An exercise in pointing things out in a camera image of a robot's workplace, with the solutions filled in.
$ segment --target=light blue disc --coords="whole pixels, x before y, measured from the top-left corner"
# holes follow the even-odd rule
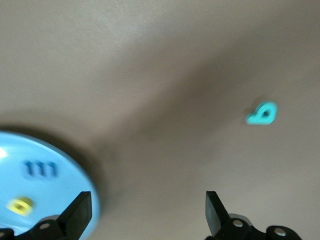
[[[0,131],[0,229],[20,235],[41,219],[60,215],[82,191],[90,191],[92,219],[80,239],[95,229],[100,215],[97,191],[85,171],[66,153],[37,138]],[[16,198],[33,202],[27,216],[8,209]]]

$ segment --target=beige surface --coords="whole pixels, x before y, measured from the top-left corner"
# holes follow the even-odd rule
[[[318,0],[0,2],[0,124],[90,152],[91,239],[209,234],[205,191],[319,238]],[[270,126],[243,118],[278,104]]]

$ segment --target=blue plate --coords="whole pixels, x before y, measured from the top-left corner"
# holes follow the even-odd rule
[[[0,131],[0,229],[20,235],[41,219],[61,214],[82,191],[92,197],[92,219],[80,238],[85,239],[100,215],[97,191],[85,171],[47,142]]]

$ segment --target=beige wall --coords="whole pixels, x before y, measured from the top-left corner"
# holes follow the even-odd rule
[[[259,230],[315,240],[319,12],[318,0],[1,1],[0,125],[95,156],[107,197],[92,239],[204,239],[216,190]],[[245,125],[266,99],[275,122]]]

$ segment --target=yellow square piece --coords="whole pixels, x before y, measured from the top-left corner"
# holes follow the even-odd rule
[[[32,205],[32,200],[23,196],[11,200],[6,207],[12,212],[26,217],[31,213]]]

